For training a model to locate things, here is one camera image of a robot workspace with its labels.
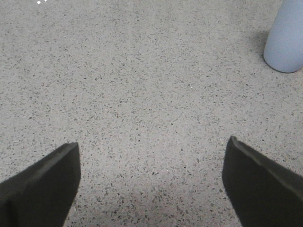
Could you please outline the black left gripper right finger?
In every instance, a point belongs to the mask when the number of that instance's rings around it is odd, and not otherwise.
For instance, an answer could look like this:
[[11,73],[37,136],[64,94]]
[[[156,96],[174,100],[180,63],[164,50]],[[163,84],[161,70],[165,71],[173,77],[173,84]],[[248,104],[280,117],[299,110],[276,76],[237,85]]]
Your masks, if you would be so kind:
[[231,136],[223,185],[244,227],[301,227],[303,178]]

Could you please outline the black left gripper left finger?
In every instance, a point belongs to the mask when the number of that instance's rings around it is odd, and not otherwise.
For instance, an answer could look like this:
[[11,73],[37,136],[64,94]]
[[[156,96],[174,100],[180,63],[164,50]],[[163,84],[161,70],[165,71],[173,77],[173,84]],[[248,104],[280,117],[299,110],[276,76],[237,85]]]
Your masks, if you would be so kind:
[[77,142],[61,145],[0,184],[2,227],[62,227],[80,184]]

